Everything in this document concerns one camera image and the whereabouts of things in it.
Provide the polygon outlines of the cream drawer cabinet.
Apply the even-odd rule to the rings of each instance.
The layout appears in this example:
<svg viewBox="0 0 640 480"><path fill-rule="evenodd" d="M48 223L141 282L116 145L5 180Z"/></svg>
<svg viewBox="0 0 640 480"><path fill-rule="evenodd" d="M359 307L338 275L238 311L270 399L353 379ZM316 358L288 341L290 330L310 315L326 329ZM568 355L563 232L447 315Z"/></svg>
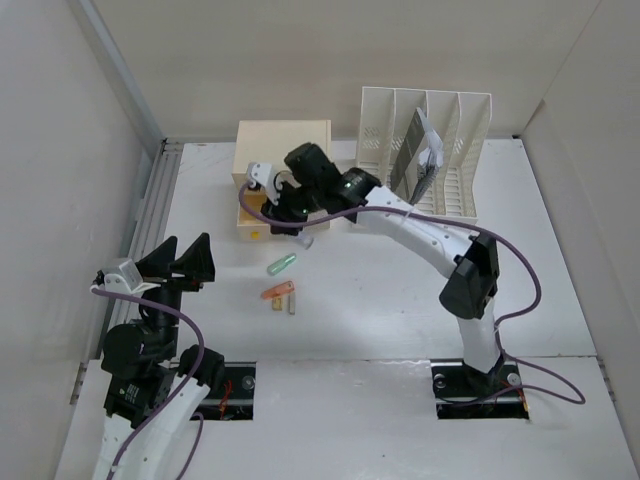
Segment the cream drawer cabinet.
<svg viewBox="0 0 640 480"><path fill-rule="evenodd" d="M284 158L304 143L315 143L329 157L331 153L330 120L241 120L238 125L231 175L236 188L247 181L247 171L252 163L272 165L271 172L296 185ZM256 211L267 200L264 189L247 190L245 201ZM269 225L249 215L238 207L237 232L242 241L257 243L273 239Z"/></svg>

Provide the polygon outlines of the clear spray bottle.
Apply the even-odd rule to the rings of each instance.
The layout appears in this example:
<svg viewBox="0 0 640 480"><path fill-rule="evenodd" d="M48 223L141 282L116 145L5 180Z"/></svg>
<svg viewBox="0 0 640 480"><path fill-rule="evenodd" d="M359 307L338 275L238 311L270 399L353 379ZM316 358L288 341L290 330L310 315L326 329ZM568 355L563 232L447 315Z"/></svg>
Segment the clear spray bottle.
<svg viewBox="0 0 640 480"><path fill-rule="evenodd" d="M305 232L300 232L297 236L297 242L305 249L308 250L314 243L314 237Z"/></svg>

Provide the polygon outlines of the grey setup guide booklet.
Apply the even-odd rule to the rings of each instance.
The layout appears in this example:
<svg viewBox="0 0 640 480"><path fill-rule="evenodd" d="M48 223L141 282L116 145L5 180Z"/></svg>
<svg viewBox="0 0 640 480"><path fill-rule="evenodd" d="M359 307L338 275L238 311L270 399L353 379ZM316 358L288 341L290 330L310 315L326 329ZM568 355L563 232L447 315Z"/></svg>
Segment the grey setup guide booklet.
<svg viewBox="0 0 640 480"><path fill-rule="evenodd" d="M391 190L416 205L436 179L444 164L443 141L417 107L390 173Z"/></svg>

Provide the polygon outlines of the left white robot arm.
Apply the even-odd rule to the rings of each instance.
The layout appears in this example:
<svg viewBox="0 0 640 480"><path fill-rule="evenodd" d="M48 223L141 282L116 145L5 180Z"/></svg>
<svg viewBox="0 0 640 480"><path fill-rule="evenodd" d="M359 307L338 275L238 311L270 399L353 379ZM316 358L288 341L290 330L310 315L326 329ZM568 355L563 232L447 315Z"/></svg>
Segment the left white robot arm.
<svg viewBox="0 0 640 480"><path fill-rule="evenodd" d="M139 261L118 259L98 271L90 290L133 303L138 317L113 326L101 368L110 376L96 479L160 479L197 408L223 387L225 359L206 347L182 297L215 279L210 237L183 252L171 236Z"/></svg>

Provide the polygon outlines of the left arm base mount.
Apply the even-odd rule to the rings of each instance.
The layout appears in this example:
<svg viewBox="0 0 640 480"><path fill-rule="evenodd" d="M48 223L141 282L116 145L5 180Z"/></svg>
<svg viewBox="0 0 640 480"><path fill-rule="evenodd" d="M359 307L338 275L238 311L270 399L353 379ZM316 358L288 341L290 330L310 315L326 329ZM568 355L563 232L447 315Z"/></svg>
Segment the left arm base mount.
<svg viewBox="0 0 640 480"><path fill-rule="evenodd" d="M225 364L220 387L197 407L205 421L249 421L254 414L256 364L231 362Z"/></svg>

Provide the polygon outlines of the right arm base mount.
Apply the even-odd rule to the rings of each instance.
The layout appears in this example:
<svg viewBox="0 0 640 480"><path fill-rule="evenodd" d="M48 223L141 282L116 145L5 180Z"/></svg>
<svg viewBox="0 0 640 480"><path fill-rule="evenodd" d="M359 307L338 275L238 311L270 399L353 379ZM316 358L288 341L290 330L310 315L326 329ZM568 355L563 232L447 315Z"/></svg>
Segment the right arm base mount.
<svg viewBox="0 0 640 480"><path fill-rule="evenodd" d="M439 420L529 419L515 363L507 362L489 374L460 359L433 361L430 369Z"/></svg>

